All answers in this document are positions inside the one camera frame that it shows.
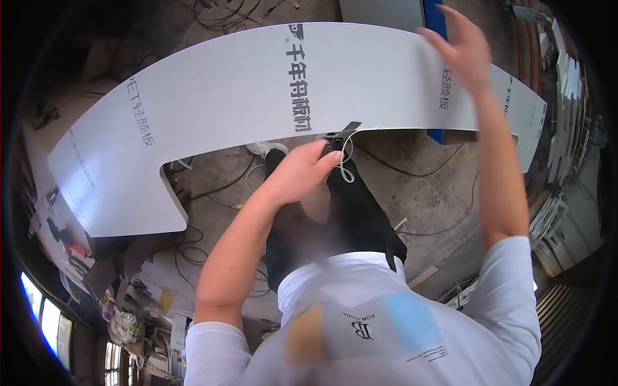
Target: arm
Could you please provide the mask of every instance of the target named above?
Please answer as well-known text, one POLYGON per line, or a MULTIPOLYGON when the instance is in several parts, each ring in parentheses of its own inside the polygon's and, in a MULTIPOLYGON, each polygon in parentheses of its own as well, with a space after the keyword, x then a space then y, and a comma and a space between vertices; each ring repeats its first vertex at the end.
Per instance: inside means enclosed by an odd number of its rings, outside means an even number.
POLYGON ((320 159, 326 140, 292 150, 249 198, 204 263, 197 285, 195 323, 224 322, 242 329, 240 308, 255 279, 261 251, 279 208, 300 201, 325 181, 341 152, 320 159))
POLYGON ((434 31, 420 33, 442 54, 457 80, 472 95, 480 142, 481 220, 485 254, 498 241, 528 236, 530 218, 517 149, 502 106, 491 88, 491 53, 483 32, 449 7, 440 9, 459 37, 451 46, 434 31))

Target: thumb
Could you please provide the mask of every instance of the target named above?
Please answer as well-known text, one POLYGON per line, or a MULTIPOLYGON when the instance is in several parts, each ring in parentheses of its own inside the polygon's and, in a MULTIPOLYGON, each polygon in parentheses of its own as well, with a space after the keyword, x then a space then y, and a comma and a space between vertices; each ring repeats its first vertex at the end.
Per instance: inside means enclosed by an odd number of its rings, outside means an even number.
POLYGON ((339 165, 339 163, 341 162, 342 156, 343 156, 342 151, 339 151, 339 150, 331 151, 324 157, 320 158, 318 162, 315 164, 315 167, 317 167, 320 170, 320 172, 326 175, 330 173, 330 171, 333 170, 333 168, 339 165))
POLYGON ((442 58, 447 63, 451 63, 457 54, 455 47, 451 46, 439 33, 427 28, 417 28, 417 32, 423 35, 429 43, 440 52, 442 58))

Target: person's left hand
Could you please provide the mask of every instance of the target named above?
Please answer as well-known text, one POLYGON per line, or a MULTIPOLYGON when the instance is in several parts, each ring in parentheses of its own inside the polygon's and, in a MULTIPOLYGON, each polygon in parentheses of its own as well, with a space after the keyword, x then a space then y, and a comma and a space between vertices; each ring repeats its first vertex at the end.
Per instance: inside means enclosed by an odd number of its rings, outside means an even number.
POLYGON ((267 196, 280 206, 303 199, 326 181, 341 160, 341 151, 320 158, 327 143, 328 140, 323 138, 294 148, 255 193, 267 196))

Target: person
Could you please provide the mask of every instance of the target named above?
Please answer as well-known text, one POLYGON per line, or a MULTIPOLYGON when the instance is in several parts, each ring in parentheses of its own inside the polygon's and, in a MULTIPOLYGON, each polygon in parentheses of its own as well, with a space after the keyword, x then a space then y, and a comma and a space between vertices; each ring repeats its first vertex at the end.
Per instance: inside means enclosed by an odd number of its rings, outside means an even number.
POLYGON ((491 88, 489 46, 463 15, 442 7, 451 46, 420 33, 475 102, 480 142, 483 260, 463 312, 417 295, 404 276, 407 250, 342 153, 326 140, 286 155, 249 146, 266 179, 205 262, 186 340, 185 385, 527 385, 540 358, 540 327, 528 239, 528 205, 517 152, 491 88), (310 220, 299 201, 326 181, 331 212, 310 220), (251 356, 240 309, 266 243, 268 285, 281 329, 251 356))

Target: white panel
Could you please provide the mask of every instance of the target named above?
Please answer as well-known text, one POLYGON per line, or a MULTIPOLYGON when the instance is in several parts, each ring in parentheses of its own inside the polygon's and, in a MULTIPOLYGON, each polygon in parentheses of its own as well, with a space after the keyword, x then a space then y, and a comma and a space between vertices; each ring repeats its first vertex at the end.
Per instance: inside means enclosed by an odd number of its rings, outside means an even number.
MULTIPOLYGON (((121 83, 72 126, 48 163, 92 237, 180 231, 187 215, 162 178, 166 162, 256 141, 338 132, 353 120, 361 128, 476 130, 472 100, 454 78, 448 109, 440 108, 444 69, 421 36, 390 28, 305 23, 225 35, 121 83), (296 131, 292 115, 295 80, 289 72, 295 59, 287 52, 301 45, 305 57, 297 55, 296 62, 306 65, 311 131, 296 131), (137 102, 152 146, 136 123, 137 102)), ((507 119, 519 137, 525 172, 546 103, 495 66, 491 78, 505 104, 509 97, 507 119)))

